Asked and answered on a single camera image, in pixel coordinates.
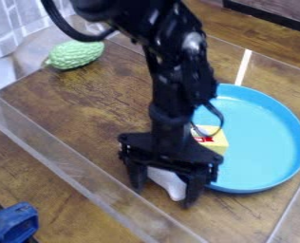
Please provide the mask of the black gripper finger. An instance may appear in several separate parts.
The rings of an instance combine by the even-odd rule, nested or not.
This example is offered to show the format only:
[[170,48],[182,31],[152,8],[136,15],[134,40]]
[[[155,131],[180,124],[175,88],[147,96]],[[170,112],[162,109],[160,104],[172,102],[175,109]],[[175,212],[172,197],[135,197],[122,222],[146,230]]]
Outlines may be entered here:
[[132,189],[139,194],[147,180],[147,166],[130,159],[126,159],[124,164]]
[[195,203],[202,195],[204,186],[211,183],[208,170],[198,170],[188,175],[180,175],[180,180],[186,184],[186,198],[183,199],[183,208],[187,209]]

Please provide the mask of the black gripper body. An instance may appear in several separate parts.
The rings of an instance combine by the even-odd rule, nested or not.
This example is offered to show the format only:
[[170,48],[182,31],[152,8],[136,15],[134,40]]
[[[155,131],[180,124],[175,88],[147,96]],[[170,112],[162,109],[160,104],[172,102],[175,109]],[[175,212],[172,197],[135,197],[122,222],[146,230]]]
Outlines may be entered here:
[[223,158],[191,136],[191,114],[171,117],[151,103],[148,115],[150,132],[123,133],[117,136],[119,159],[123,163],[130,159],[147,168],[163,169],[178,176],[208,170],[211,178],[215,178]]

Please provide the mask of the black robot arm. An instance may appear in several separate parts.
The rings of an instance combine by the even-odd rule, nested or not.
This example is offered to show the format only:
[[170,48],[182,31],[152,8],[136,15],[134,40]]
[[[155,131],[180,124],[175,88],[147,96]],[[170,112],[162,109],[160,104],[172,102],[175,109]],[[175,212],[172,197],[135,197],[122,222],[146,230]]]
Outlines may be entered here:
[[134,190],[142,190],[150,167],[163,169],[184,180],[183,203],[190,206],[203,187],[216,180],[222,163],[222,157],[190,134],[198,106],[220,114],[210,103],[216,80],[202,24],[180,0],[69,1],[85,20],[108,23],[142,45],[152,79],[151,131],[117,136],[119,158]]

